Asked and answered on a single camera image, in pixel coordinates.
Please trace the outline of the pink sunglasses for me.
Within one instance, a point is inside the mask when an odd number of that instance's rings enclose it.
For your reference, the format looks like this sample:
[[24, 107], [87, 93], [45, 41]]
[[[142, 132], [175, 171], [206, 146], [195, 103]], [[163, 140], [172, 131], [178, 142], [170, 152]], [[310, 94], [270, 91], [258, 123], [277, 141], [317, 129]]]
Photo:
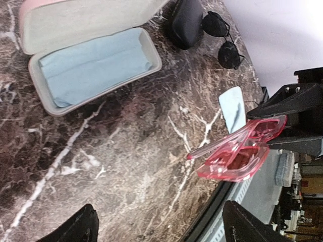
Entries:
[[267, 142], [278, 137], [286, 123], [286, 115], [249, 120], [234, 133], [193, 150], [187, 159], [210, 154], [197, 169], [199, 177], [227, 182], [245, 181], [261, 168], [270, 152]]

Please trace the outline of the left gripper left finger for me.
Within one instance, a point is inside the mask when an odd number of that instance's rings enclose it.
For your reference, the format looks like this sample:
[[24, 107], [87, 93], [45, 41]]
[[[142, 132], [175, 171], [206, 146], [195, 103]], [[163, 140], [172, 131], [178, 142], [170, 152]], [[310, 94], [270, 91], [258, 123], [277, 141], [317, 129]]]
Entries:
[[40, 242], [57, 241], [93, 241], [98, 240], [99, 218], [91, 204], [85, 204], [57, 229], [43, 238]]

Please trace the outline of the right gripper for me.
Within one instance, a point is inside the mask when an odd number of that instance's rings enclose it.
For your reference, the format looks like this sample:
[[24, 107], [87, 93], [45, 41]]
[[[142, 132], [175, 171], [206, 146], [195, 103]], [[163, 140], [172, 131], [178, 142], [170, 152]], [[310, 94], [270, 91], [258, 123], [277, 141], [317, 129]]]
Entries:
[[248, 119], [287, 115], [282, 137], [271, 149], [322, 156], [322, 67], [294, 72], [297, 83], [282, 86], [271, 98], [247, 112]]

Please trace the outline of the pink glasses case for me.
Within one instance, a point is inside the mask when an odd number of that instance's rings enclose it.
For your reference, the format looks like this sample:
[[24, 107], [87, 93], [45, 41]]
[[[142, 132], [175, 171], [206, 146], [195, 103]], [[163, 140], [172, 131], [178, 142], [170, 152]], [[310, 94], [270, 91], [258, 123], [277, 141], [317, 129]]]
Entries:
[[44, 109], [63, 116], [151, 75], [162, 60], [142, 28], [165, 1], [24, 1], [19, 27]]

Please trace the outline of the black glasses case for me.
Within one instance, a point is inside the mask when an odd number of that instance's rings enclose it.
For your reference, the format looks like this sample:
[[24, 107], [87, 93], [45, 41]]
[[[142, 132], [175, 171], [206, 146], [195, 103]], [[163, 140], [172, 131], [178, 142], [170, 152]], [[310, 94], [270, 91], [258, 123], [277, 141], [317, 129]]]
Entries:
[[199, 39], [202, 18], [200, 1], [177, 1], [165, 27], [166, 37], [182, 50], [192, 48]]

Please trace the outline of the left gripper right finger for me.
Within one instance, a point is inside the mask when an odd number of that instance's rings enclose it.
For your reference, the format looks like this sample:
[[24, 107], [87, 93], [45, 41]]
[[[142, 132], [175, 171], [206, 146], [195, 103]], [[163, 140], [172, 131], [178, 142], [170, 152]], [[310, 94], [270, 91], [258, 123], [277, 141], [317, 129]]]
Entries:
[[223, 207], [225, 238], [229, 242], [290, 241], [262, 223], [236, 201], [226, 201]]

